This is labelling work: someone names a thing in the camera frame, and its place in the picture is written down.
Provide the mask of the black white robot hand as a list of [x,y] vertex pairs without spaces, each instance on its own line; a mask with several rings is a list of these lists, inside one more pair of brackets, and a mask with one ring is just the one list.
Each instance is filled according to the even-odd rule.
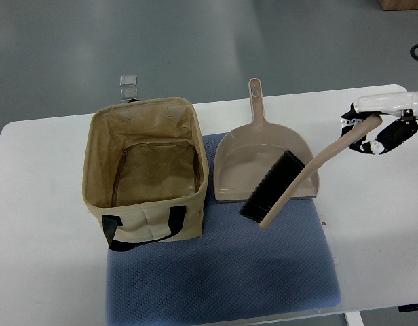
[[341,135],[376,115],[387,122],[375,136],[354,141],[349,148],[364,154],[381,155],[399,147],[418,131],[418,92],[393,92],[362,96],[341,116]]

